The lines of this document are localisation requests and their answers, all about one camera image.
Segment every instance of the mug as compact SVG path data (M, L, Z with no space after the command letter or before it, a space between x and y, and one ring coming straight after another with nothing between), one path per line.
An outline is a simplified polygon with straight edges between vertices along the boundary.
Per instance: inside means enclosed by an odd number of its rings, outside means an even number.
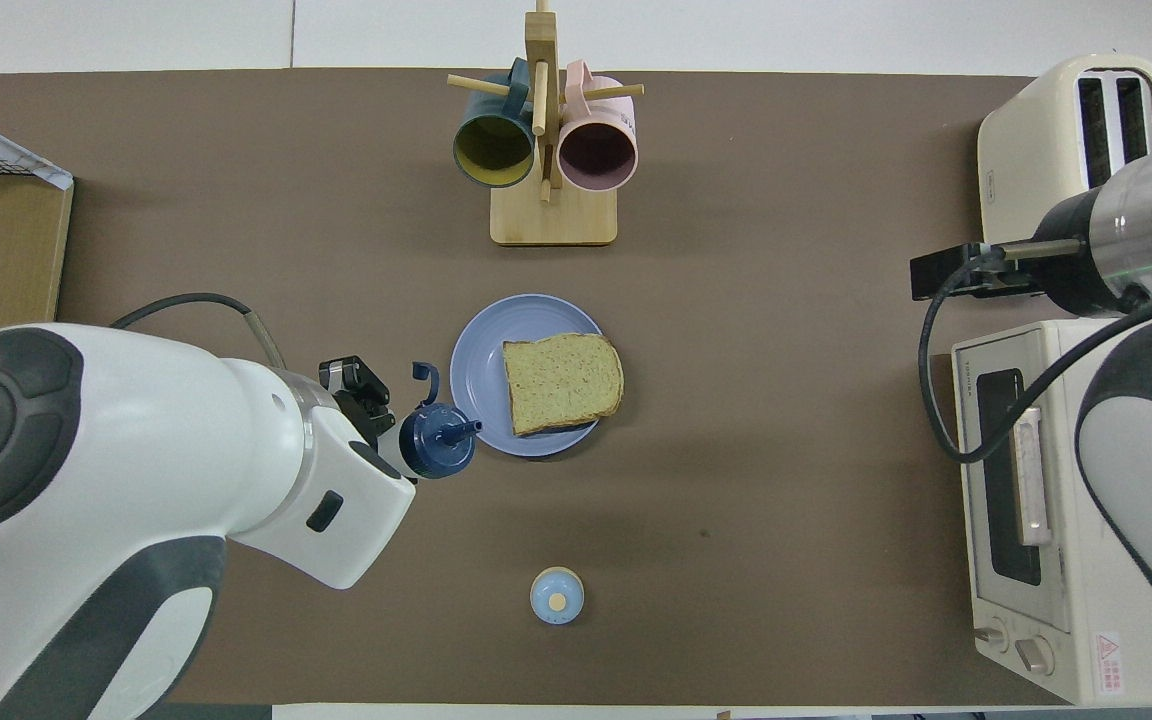
M639 138L634 129L634 100L609 97L585 100L585 91L620 88L594 77L585 60L567 66L567 105L558 132L558 168L573 185L591 191L616 190L639 167Z
M526 60L513 61L509 74L492 74L487 82L507 85L509 94L471 91L452 158L473 182L487 187L509 187L531 172L536 137L531 135L531 104L526 92L531 78Z

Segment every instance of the slice of bread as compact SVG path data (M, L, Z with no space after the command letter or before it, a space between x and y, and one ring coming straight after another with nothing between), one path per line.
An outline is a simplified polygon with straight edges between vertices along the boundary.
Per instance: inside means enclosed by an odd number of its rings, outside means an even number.
M562 333L536 342L506 341L513 434L605 418L621 407L621 357L600 334Z

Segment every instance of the plate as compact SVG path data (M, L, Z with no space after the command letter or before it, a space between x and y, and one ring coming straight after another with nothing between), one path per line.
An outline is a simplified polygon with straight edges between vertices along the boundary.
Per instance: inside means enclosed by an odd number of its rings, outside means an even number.
M558 333L598 333L598 324L571 302L552 295L515 295L485 306L461 331L452 350L452 400L471 420L483 420L480 441L521 457L553 455L579 442L598 420L576 429L513 434L509 386L500 343L532 342Z

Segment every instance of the toaster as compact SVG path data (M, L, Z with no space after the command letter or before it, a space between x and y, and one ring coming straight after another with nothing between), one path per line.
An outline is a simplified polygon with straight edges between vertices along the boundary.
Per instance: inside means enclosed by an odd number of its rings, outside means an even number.
M1064 60L992 111L977 137L984 242L1033 236L1064 200L1152 149L1152 63L1120 54Z

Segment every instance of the teal mug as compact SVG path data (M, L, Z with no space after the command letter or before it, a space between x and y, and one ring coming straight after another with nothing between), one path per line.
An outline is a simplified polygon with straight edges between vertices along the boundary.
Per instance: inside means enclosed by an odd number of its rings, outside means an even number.
M535 160L526 60L517 58L509 74L492 74L485 81L508 86L509 94L470 92L465 115L452 142L452 158L473 182L509 187L526 177Z

